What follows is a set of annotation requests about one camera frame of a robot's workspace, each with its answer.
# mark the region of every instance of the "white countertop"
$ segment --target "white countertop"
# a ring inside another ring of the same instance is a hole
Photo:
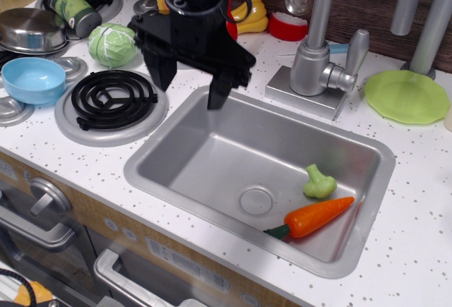
[[[111,23],[127,25],[137,0],[123,0]],[[276,53],[296,47],[268,33],[239,36],[257,58],[247,89],[238,92],[267,100],[265,86],[293,56]],[[84,59],[89,72],[105,70],[94,62],[86,40],[71,45],[65,56]],[[345,55],[333,56],[345,63]],[[199,217],[130,185],[123,167],[146,138],[115,148],[91,148],[63,136],[53,106],[40,106],[24,123],[0,127],[0,150],[55,176],[128,216],[161,231],[210,258],[234,268],[297,303],[313,306],[450,306],[452,301],[452,132],[442,121],[425,126],[400,124],[377,114],[364,98],[363,84],[375,73],[399,69],[403,61],[368,53],[355,89],[336,121],[305,116],[386,144],[396,166],[358,266],[341,279],[324,279],[292,265]],[[141,54],[120,69],[147,73]],[[170,115],[211,76],[179,71],[167,90]],[[452,99],[452,76],[437,72],[436,81]],[[0,96],[6,96],[0,89]]]

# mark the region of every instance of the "oven handle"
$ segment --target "oven handle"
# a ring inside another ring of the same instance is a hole
[[[1,205],[0,227],[18,234],[51,253],[64,251],[76,238],[75,231],[61,223],[56,224],[49,231],[45,231]]]
[[[94,275],[107,286],[123,294],[130,301],[140,307],[174,307],[162,300],[139,284],[127,279],[114,270],[119,260],[119,255],[114,251],[105,249],[94,262]],[[187,299],[182,301],[179,307],[207,307],[203,303]]]

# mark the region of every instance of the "stainless steel sink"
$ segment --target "stainless steel sink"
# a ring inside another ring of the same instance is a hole
[[[199,88],[127,161],[133,186],[194,213],[322,277],[356,267],[393,173],[393,153],[378,141],[233,92],[207,111]],[[303,239],[262,231],[297,207],[305,167],[338,181],[330,198],[353,195],[341,216]]]

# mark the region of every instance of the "green plate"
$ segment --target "green plate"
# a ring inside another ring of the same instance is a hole
[[[381,115],[404,124],[430,124],[444,118],[451,102],[444,88],[412,71],[384,71],[364,86],[368,103]]]

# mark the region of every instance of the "oven door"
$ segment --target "oven door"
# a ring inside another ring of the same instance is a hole
[[[0,260],[72,306],[109,295],[93,279],[96,254],[82,224],[50,210],[32,217],[36,199],[1,180],[0,196]]]
[[[95,276],[106,284],[114,300],[127,307],[227,307],[209,294],[139,255],[88,230],[101,253]]]

